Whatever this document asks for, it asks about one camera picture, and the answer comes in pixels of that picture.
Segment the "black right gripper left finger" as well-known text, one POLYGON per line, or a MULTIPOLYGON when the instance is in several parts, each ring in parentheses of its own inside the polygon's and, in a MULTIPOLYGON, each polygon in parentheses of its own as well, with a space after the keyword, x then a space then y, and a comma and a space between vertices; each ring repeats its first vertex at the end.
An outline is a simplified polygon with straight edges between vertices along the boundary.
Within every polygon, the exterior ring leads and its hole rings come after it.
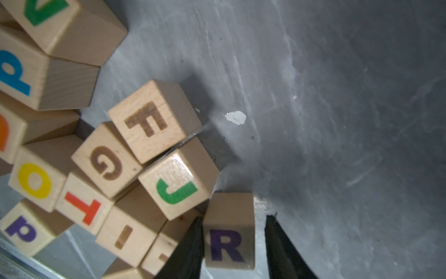
POLYGON ((156 279, 199 279, 204 257, 203 217, 196 217, 156 279))

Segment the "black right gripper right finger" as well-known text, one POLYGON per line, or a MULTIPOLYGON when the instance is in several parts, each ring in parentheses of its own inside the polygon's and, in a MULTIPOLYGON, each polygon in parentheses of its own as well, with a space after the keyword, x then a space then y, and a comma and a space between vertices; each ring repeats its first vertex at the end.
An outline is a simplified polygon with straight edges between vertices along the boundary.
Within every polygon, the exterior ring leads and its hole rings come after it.
POLYGON ((269 277, 271 279, 317 279, 298 253, 274 215, 265 227, 269 277))

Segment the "wooden block purple R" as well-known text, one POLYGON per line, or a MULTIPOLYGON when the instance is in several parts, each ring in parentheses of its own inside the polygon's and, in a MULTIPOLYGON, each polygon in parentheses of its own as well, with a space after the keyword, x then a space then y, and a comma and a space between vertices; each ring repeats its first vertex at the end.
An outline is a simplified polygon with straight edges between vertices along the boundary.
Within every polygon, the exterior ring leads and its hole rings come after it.
POLYGON ((255 230, 252 193, 214 193, 203 220, 206 266, 253 270, 255 230))

